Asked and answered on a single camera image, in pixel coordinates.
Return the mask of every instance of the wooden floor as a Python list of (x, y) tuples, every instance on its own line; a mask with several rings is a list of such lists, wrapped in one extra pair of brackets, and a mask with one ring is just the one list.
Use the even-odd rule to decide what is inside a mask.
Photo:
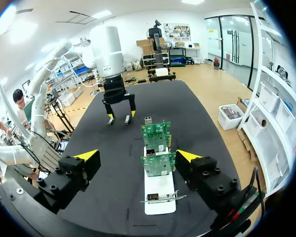
[[(259, 162), (249, 161), (248, 153), (237, 134), (236, 128), (224, 131), (217, 120), (219, 106), (236, 104), (238, 96), (250, 98), (252, 92), (231, 75), (220, 70), (214, 70), (212, 66), (207, 64), (171, 68), (171, 72), (176, 72), (177, 79), (184, 80), (212, 118), (232, 157), (239, 175), (241, 187), (245, 188), (248, 185), (253, 168), (257, 165), (259, 167), (259, 176), (261, 177), (261, 186), (265, 190), (264, 177)], [(124, 73), (124, 79), (132, 76), (137, 79), (148, 79), (147, 70)], [(93, 87), (82, 87), (84, 92), (70, 107), (65, 108), (65, 111), (69, 111), (67, 114), (74, 127), (77, 126), (85, 112), (85, 109), (75, 109), (87, 108), (94, 98), (94, 96), (90, 96), (90, 93), (94, 90)], [(53, 121), (56, 129), (64, 129), (64, 126), (56, 116), (51, 116), (50, 120)], [(260, 207), (250, 217), (252, 222), (251, 228), (259, 216)]]

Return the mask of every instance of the pegboard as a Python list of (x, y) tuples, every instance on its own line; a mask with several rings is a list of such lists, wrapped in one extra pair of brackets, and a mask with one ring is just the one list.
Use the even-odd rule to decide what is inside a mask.
[(163, 23), (165, 37), (170, 41), (191, 41), (189, 24)]

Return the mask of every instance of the workbench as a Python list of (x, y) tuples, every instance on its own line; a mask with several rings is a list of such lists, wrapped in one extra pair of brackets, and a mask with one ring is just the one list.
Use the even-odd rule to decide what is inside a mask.
[(86, 228), (116, 235), (194, 237), (210, 229), (215, 211), (197, 192), (190, 192), (180, 174), (173, 172), (175, 190), (187, 195), (171, 214), (145, 215), (144, 168), (140, 156), (144, 142), (140, 125), (151, 116), (154, 123), (171, 122), (172, 146), (201, 156), (212, 156), (231, 178), (238, 178), (231, 156), (199, 100), (183, 81), (162, 81), (130, 86), (135, 94), (136, 115), (129, 125), (128, 101), (112, 105), (109, 117), (99, 93), (76, 127), (64, 152), (75, 156), (99, 149), (101, 168), (85, 192), (79, 192), (58, 215)]

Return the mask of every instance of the green circuit board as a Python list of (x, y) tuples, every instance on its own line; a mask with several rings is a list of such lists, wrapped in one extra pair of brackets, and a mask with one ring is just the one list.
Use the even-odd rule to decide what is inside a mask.
[(168, 175), (174, 171), (176, 153), (141, 157), (148, 177)]
[(171, 146), (171, 134), (168, 132), (170, 122), (142, 125), (142, 133), (146, 149), (155, 149), (155, 152), (163, 152)]

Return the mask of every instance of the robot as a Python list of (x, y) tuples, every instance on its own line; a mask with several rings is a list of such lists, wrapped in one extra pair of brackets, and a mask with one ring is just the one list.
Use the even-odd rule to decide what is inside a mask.
[[(90, 32), (90, 39), (91, 44), (83, 48), (82, 60), (89, 68), (97, 67), (99, 76), (105, 80), (103, 103), (111, 118), (111, 123), (114, 120), (114, 113), (110, 104), (119, 103), (122, 100), (128, 99), (130, 101), (131, 113), (134, 116), (136, 112), (135, 95), (126, 93), (121, 77), (124, 66), (117, 28), (95, 27)], [(32, 106), (30, 131), (26, 130), (21, 124), (0, 84), (0, 96), (9, 116), (25, 138), (24, 144), (0, 147), (0, 172), (2, 172), (2, 176), (5, 175), (8, 165), (31, 164), (35, 168), (45, 167), (51, 172), (55, 171), (61, 156), (50, 145), (54, 138), (47, 136), (44, 126), (44, 104), (47, 93), (47, 85), (44, 80), (53, 71), (59, 60), (66, 60), (74, 55), (78, 56), (78, 53), (75, 52), (77, 50), (70, 42), (63, 42), (50, 52), (45, 64), (31, 80), (27, 95), (34, 96), (35, 100)]]

